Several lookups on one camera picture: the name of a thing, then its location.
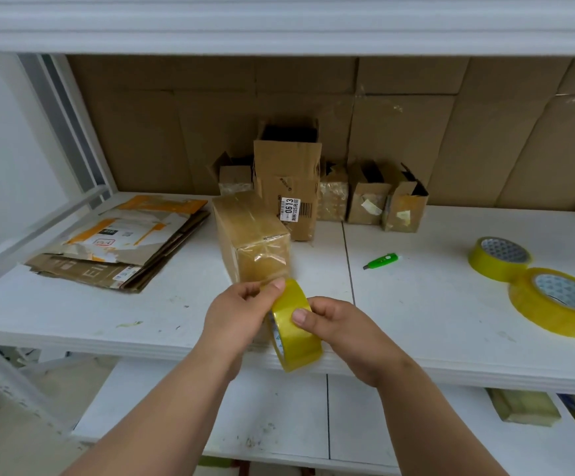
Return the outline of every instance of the finger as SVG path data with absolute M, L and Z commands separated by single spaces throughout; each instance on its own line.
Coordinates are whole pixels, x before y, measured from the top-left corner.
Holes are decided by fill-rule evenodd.
M 309 302 L 309 306 L 311 307 L 311 311 L 326 317 L 327 319 L 333 319 L 334 313 L 338 309 L 338 305 L 342 303 L 338 299 L 332 299 L 331 297 L 310 297 L 307 299 Z
M 242 299 L 245 299 L 248 296 L 253 296 L 258 293 L 260 288 L 260 282 L 239 282 L 238 284 L 232 284 L 226 289 L 226 292 L 233 292 Z
M 306 309 L 296 309 L 292 314 L 292 321 L 298 327 L 329 342 L 333 329 L 333 322 L 329 319 Z
M 285 279 L 275 279 L 267 286 L 261 289 L 261 292 L 252 299 L 249 304 L 255 313 L 266 314 L 271 308 L 274 301 L 278 299 L 285 290 Z

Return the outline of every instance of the forearm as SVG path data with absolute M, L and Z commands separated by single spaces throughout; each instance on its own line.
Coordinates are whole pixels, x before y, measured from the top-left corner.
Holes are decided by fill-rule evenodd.
M 67 476 L 192 474 L 223 393 L 228 364 L 196 346 Z
M 378 392 L 404 476 L 507 476 L 406 354 L 391 364 Z

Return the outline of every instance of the packing tape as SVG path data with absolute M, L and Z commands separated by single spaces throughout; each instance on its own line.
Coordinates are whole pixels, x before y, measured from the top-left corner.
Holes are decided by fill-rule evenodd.
M 482 237 L 468 255 L 478 273 L 501 282 L 512 282 L 531 263 L 531 255 L 519 244 L 500 237 Z
M 575 337 L 575 277 L 531 268 L 510 284 L 509 295 L 514 308 L 537 326 Z
M 276 355 L 286 373 L 314 362 L 323 354 L 320 339 L 292 322 L 292 312 L 299 308 L 311 310 L 298 283 L 287 279 L 283 295 L 266 317 Z

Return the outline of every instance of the right hand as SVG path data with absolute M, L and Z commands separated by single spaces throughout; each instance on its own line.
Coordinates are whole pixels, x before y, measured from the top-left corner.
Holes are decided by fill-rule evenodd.
M 292 321 L 331 345 L 358 379 L 378 387 L 389 369 L 408 356 L 355 305 L 330 297 L 310 297 L 313 312 L 297 309 Z

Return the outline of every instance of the person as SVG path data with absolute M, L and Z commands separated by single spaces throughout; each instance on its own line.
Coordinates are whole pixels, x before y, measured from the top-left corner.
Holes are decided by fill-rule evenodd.
M 277 279 L 230 286 L 212 302 L 193 350 L 65 476 L 191 475 L 248 344 L 283 293 Z M 403 476 L 507 473 L 426 373 L 353 304 L 312 297 L 292 321 L 329 343 L 380 396 Z

